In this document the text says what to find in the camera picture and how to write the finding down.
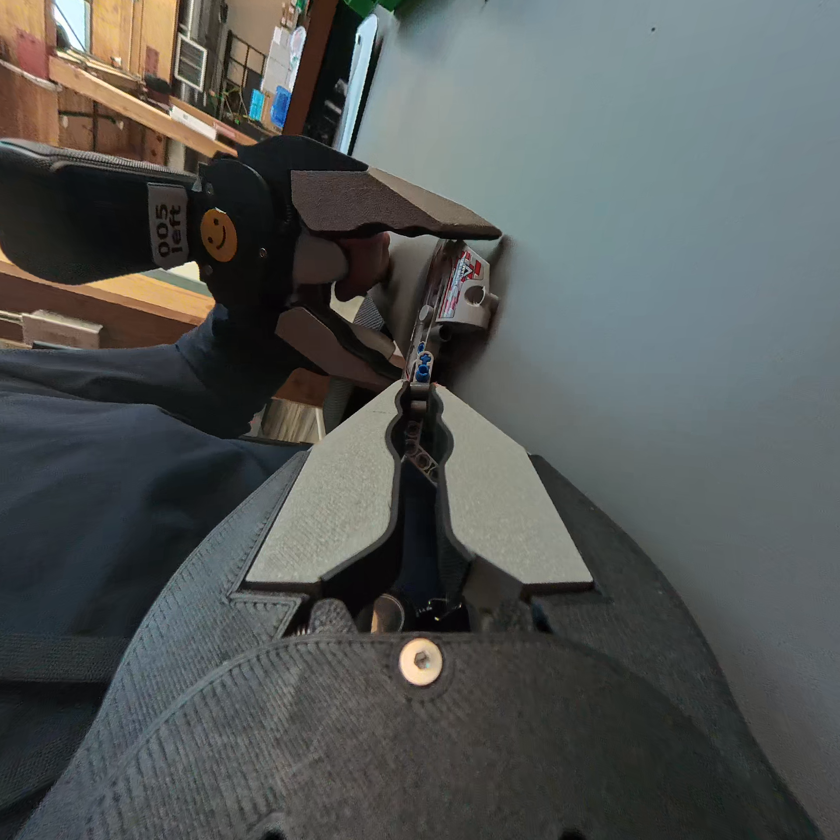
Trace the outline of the person's left forearm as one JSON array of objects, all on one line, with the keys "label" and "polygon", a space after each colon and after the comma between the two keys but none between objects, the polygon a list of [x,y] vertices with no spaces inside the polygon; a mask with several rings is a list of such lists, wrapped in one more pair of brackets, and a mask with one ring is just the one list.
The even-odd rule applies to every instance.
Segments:
[{"label": "person's left forearm", "polygon": [[216,304],[202,324],[175,342],[207,404],[194,412],[202,430],[239,437],[294,371],[319,372],[277,336],[279,315],[271,307]]}]

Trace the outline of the wooden bench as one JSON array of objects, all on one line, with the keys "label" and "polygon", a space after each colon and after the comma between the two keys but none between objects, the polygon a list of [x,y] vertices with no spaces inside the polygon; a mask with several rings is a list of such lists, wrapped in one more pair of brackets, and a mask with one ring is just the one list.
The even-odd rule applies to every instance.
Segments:
[{"label": "wooden bench", "polygon": [[173,343],[201,324],[214,300],[143,275],[86,286],[53,283],[2,259],[1,309],[44,310],[102,326],[100,345],[112,349]]}]

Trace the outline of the person's dark clothing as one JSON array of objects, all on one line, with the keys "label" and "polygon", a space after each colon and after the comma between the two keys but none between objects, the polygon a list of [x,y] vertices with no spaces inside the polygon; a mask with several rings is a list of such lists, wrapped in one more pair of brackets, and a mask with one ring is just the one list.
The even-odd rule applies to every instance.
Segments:
[{"label": "person's dark clothing", "polygon": [[175,348],[2,352],[2,838],[67,767],[158,594],[300,449],[221,438]]}]

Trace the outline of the wooden post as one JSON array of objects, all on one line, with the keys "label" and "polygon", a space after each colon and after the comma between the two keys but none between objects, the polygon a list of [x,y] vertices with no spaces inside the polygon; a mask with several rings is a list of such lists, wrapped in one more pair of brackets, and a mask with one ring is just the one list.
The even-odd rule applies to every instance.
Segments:
[{"label": "wooden post", "polygon": [[310,3],[310,11],[304,21],[307,36],[290,97],[287,118],[281,131],[286,136],[303,134],[339,4],[339,1]]}]

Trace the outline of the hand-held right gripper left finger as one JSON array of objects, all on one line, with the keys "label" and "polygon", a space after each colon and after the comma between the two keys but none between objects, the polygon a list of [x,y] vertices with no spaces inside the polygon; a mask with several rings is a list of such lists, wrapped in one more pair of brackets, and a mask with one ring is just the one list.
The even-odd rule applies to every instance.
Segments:
[{"label": "hand-held right gripper left finger", "polygon": [[392,536],[403,389],[394,382],[309,450],[248,569],[249,589],[327,592]]}]

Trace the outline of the white window air conditioner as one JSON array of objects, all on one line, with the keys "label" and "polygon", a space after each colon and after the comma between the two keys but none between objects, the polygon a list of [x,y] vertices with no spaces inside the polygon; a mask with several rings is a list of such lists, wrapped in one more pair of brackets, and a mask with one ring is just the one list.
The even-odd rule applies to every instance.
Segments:
[{"label": "white window air conditioner", "polygon": [[204,90],[207,49],[179,33],[175,42],[174,79],[196,91]]}]

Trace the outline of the white panel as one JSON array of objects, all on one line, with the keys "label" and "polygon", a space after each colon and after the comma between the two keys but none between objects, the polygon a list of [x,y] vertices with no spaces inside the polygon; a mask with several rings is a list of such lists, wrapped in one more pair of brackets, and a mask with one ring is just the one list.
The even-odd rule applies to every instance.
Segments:
[{"label": "white panel", "polygon": [[380,19],[371,12],[355,31],[350,75],[345,84],[340,121],[332,144],[336,151],[343,154],[351,155],[354,150],[381,50]]}]

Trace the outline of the person's left hand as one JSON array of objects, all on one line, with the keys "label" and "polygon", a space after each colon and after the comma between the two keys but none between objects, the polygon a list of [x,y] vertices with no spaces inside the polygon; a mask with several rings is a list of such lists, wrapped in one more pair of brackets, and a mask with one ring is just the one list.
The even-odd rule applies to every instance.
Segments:
[{"label": "person's left hand", "polygon": [[347,263],[344,277],[333,284],[337,300],[350,301],[365,297],[370,290],[387,277],[390,264],[389,233],[369,238],[345,238],[338,242]]}]

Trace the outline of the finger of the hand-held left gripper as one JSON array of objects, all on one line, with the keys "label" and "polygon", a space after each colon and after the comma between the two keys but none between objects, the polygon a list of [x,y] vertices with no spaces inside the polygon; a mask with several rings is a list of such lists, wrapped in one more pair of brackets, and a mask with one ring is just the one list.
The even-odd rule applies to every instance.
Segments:
[{"label": "finger of the hand-held left gripper", "polygon": [[336,245],[382,233],[480,241],[502,236],[467,206],[374,167],[292,171],[290,198],[306,232]]},{"label": "finger of the hand-held left gripper", "polygon": [[404,377],[405,359],[393,339],[330,308],[290,308],[279,315],[276,335],[336,379],[391,384]]}]

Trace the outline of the dark grey lego beam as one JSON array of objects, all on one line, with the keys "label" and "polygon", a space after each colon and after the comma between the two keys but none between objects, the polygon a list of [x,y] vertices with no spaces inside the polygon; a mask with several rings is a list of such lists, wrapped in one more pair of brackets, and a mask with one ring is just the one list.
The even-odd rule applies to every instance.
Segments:
[{"label": "dark grey lego beam", "polygon": [[430,282],[423,293],[405,369],[409,411],[403,461],[413,465],[433,487],[438,483],[438,462],[430,449],[434,433],[425,431],[428,398],[436,359],[453,336],[451,325],[438,316],[442,299],[440,289],[440,284]]}]

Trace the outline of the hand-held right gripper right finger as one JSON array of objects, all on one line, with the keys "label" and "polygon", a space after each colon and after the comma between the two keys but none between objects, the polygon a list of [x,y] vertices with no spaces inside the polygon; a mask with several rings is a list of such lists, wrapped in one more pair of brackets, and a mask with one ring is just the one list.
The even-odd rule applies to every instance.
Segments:
[{"label": "hand-held right gripper right finger", "polygon": [[442,576],[470,615],[592,591],[594,577],[528,451],[441,385],[428,399]]}]

